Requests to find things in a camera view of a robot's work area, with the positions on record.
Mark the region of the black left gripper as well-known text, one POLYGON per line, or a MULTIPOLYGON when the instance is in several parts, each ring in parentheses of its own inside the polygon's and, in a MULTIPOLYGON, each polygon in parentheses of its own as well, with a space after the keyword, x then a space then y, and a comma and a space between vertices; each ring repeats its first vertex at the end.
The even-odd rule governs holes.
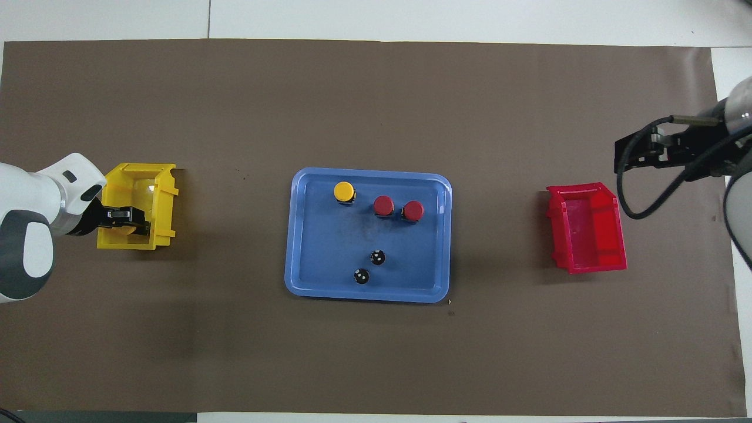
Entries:
POLYGON ((136 228, 137 223, 132 220, 146 220, 145 212, 135 207, 108 208, 96 196, 81 214, 75 226, 75 236, 85 236, 100 227, 136 228))

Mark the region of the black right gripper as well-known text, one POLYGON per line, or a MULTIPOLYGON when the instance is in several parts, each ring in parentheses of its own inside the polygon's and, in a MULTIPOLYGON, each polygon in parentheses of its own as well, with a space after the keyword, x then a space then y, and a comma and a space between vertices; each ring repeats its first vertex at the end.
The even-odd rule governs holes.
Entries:
MULTIPOLYGON (((686 167, 726 136, 728 131, 723 124, 712 127, 688 126, 671 135, 664 131, 663 126, 637 131, 615 141, 615 173, 618 173, 624 157, 624 172, 645 167, 686 167)), ((695 182, 706 177, 725 176, 727 168, 724 153, 717 152, 685 177, 685 181, 695 182)))

